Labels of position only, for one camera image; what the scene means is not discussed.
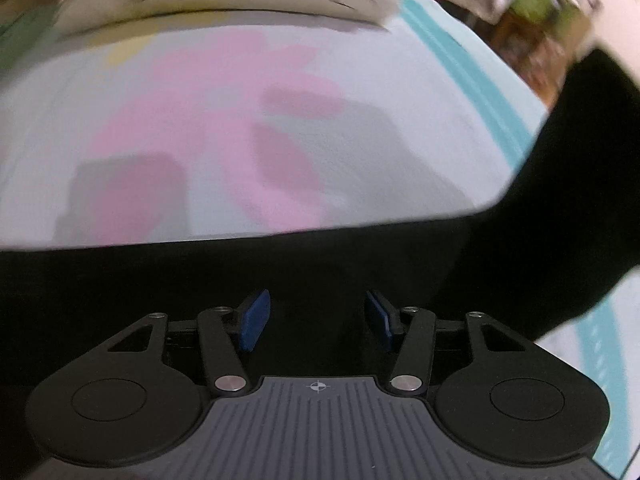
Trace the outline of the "black pants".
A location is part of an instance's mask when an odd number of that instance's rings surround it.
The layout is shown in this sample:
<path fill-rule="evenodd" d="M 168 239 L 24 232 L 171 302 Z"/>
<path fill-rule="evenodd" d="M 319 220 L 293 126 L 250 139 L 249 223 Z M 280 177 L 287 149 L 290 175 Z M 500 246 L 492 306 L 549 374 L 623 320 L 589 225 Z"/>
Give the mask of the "black pants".
<path fill-rule="evenodd" d="M 268 290 L 266 375 L 369 375 L 384 363 L 369 292 L 455 320 L 482 311 L 535 340 L 639 263 L 639 87 L 591 51 L 500 200 L 464 216 L 236 240 L 1 256 L 1 474 L 37 450 L 24 419 L 44 378 L 151 312 L 194 315 Z"/>

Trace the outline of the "light blue flower blanket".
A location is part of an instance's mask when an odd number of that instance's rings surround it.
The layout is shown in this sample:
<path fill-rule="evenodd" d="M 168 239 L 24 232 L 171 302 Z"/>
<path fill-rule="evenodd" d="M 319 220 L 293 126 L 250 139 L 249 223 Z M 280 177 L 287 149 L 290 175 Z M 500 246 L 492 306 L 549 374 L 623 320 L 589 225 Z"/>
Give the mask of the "light blue flower blanket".
<path fill-rule="evenodd" d="M 551 110 L 464 25 L 164 16 L 1 76 L 1 255 L 236 240 L 484 210 Z"/>

